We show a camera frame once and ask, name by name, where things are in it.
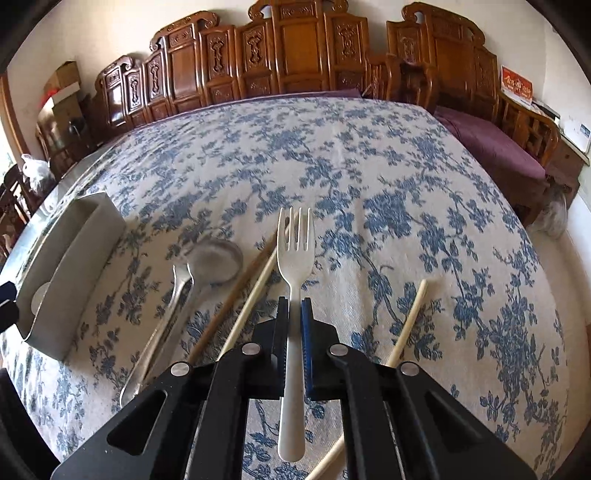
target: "purple blanket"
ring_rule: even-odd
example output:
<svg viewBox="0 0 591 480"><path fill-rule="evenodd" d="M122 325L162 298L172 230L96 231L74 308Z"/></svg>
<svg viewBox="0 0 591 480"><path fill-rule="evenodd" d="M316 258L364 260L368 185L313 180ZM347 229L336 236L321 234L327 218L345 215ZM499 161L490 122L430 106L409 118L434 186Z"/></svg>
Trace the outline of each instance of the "purple blanket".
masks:
<svg viewBox="0 0 591 480"><path fill-rule="evenodd" d="M544 167L493 123L442 106L435 110L435 117L489 174L501 167L532 179L545 179Z"/></svg>

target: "wooden side table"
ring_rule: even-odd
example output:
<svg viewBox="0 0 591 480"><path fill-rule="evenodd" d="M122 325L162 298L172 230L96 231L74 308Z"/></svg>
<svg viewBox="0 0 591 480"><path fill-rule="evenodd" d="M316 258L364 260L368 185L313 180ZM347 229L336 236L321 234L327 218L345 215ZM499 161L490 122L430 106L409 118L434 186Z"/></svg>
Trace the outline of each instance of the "wooden side table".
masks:
<svg viewBox="0 0 591 480"><path fill-rule="evenodd" d="M550 161L546 165L546 176L549 181L554 180L562 185L566 197L566 207L573 203L574 196L579 190L579 175L589 159L568 138L560 135L558 147L554 150Z"/></svg>

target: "chopstick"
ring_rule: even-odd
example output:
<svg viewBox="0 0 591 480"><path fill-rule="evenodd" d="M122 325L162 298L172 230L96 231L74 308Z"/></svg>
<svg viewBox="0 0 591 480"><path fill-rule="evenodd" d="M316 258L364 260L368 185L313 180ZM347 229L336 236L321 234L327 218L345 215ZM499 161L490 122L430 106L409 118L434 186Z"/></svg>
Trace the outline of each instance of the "chopstick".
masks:
<svg viewBox="0 0 591 480"><path fill-rule="evenodd" d="M299 216L300 216L300 214L299 214L299 212L297 212L294 217L294 223L298 221ZM238 318L236 319L236 322L234 323L234 326L232 327L232 330L230 331L230 334L228 335L226 342L223 344L222 351L220 351L220 354L218 355L217 360L220 360L220 358L222 357L222 355L224 353L226 353L228 350L231 350L234 347L234 344L238 340L238 337L240 337L240 333L242 332L242 329L244 328L245 323L247 322L248 318L251 315L252 309L254 308L256 301L261 296L261 293L262 293L263 289L265 288L265 284L267 283L267 280L271 276L271 272L273 272L273 269L276 266L277 266L277 241L275 241L275 249L273 250L273 253L269 257L269 260L267 260L267 264L265 265L265 268L263 268L261 275L259 276L254 287L252 288L252 291L250 292L248 298L246 299L246 302L245 302L244 306L242 307L242 310L240 311L240 314L238 315Z"/></svg>
<svg viewBox="0 0 591 480"><path fill-rule="evenodd" d="M417 320L418 311L423 304L423 298L427 292L427 280L421 280L421 284L418 286L417 295L414 297L413 306L408 313L408 317L406 322L404 322L404 326L402 327L402 332L396 341L396 345L392 349L388 360L386 361L386 366L388 367L396 367L400 362L400 355L404 346L407 343L408 337L410 336L410 332L413 330L414 323ZM328 467L336 460L336 458L343 452L345 449L345 437L341 435L336 443L332 446L326 456L314 467L314 469L310 472L310 474L306 477L306 480L317 480L326 470Z"/></svg>
<svg viewBox="0 0 591 480"><path fill-rule="evenodd" d="M273 249L277 245L277 232L265 243L265 248L263 248L256 258L248 265L248 268L240 275L234 287L226 301L223 303L222 307L219 311L214 315L211 319L209 324L205 327L205 330L199 337L197 343L191 348L191 352L189 353L189 357L187 358L187 362L191 365L194 365L199 356L205 350L205 347L209 344L211 338L217 332L217 329L225 320L226 315L230 312L238 296L242 292L242 290L248 284L248 281L255 275L255 273L261 268L263 262L272 254Z"/></svg>

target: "red sign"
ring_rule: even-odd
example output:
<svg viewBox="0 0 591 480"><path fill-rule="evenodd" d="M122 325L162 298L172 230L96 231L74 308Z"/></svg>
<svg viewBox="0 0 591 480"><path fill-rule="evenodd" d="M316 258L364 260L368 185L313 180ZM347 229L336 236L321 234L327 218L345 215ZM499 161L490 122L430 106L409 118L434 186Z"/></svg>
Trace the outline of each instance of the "red sign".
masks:
<svg viewBox="0 0 591 480"><path fill-rule="evenodd" d="M534 98L533 84L507 67L501 67L501 89L507 95L528 106Z"/></svg>

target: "white wall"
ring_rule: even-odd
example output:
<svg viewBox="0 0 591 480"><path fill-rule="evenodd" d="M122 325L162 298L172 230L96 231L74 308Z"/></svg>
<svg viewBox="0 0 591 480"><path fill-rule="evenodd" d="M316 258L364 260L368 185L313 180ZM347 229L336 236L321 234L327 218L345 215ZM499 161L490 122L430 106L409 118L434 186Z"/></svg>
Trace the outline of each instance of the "white wall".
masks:
<svg viewBox="0 0 591 480"><path fill-rule="evenodd" d="M546 72L542 99L560 114L591 127L591 85L552 25L544 20Z"/></svg>
<svg viewBox="0 0 591 480"><path fill-rule="evenodd" d="M99 71L126 53L149 52L161 27L198 10L212 10L223 23L248 22L254 0L62 0L31 32L8 66L12 101L23 136L40 154L35 123L43 85L66 60L76 60L82 90L94 91ZM349 12L368 17L372 48L386 49L385 21L402 20L410 0L350 0ZM534 93L544 88L544 19L526 0L431 0L473 20L486 45L504 64L529 78Z"/></svg>

